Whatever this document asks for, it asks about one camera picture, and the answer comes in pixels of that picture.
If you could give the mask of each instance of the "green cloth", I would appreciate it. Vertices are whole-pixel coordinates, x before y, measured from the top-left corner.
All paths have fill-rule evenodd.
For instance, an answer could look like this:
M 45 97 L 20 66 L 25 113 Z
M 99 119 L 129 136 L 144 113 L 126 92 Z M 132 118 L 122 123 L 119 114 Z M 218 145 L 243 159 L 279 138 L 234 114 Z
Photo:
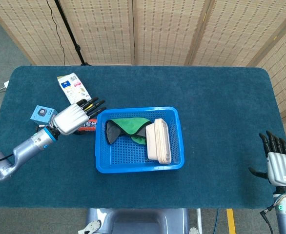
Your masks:
M 125 134 L 131 137 L 131 139 L 141 145 L 146 145 L 146 134 L 145 134 L 145 126 L 151 124 L 146 118 L 115 118 L 110 119 L 106 123 L 106 137 L 108 143 L 112 144 L 118 136 Z

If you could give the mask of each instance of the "yellow tape line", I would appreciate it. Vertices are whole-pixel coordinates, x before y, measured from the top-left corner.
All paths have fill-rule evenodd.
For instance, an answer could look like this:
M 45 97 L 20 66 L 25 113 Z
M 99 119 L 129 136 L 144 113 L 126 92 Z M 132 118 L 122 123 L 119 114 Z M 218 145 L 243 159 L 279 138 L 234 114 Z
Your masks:
M 226 210 L 226 216 L 227 216 L 227 223 L 229 225 L 229 234 L 235 234 L 233 210 L 227 209 Z

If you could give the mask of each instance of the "small box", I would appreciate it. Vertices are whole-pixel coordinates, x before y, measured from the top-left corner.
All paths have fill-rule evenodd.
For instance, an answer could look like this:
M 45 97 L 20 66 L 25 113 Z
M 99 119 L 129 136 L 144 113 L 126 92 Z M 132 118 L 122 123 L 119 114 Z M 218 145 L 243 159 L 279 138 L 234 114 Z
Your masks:
M 52 118 L 57 114 L 57 111 L 52 108 L 36 106 L 30 119 L 37 124 L 48 125 Z

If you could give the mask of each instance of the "blue tag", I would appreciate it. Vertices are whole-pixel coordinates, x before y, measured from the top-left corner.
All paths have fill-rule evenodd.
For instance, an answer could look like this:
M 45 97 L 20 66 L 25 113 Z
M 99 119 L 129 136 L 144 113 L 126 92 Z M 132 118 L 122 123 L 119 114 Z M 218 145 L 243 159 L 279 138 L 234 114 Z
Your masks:
M 69 81 L 65 81 L 61 85 L 63 88 L 66 88 L 66 87 L 70 86 L 70 83 L 69 83 Z

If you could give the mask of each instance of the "black stand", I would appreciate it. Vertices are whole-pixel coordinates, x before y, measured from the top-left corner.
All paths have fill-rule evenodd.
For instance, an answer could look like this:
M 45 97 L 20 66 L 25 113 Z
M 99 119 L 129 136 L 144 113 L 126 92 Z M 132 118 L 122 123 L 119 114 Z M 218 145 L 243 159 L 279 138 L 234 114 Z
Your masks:
M 73 35 L 73 32 L 71 31 L 71 28 L 70 28 L 70 26 L 69 26 L 69 24 L 68 24 L 68 21 L 67 21 L 67 19 L 66 19 L 66 16 L 65 16 L 65 14 L 64 14 L 64 12 L 63 12 L 63 9 L 61 8 L 61 4 L 60 4 L 59 0 L 54 0 L 54 1 L 55 1 L 55 4 L 56 4 L 56 6 L 57 6 L 59 12 L 60 12 L 61 18 L 62 18 L 63 21 L 64 21 L 64 24 L 65 24 L 65 26 L 66 26 L 66 28 L 67 28 L 67 31 L 68 31 L 68 33 L 69 33 L 69 35 L 70 35 L 70 38 L 71 38 L 71 40 L 72 40 L 73 43 L 74 43 L 76 52 L 77 52 L 77 54 L 78 54 L 78 56 L 79 56 L 79 58 L 80 58 L 80 61 L 81 61 L 81 66 L 90 66 L 87 62 L 84 61 L 84 59 L 83 59 L 83 57 L 82 57 L 82 54 L 81 54 L 81 52 L 80 52 L 81 47 L 80 47 L 80 46 L 77 44 L 77 42 L 76 42 L 76 39 L 75 39 L 75 37 L 74 37 L 74 35 Z

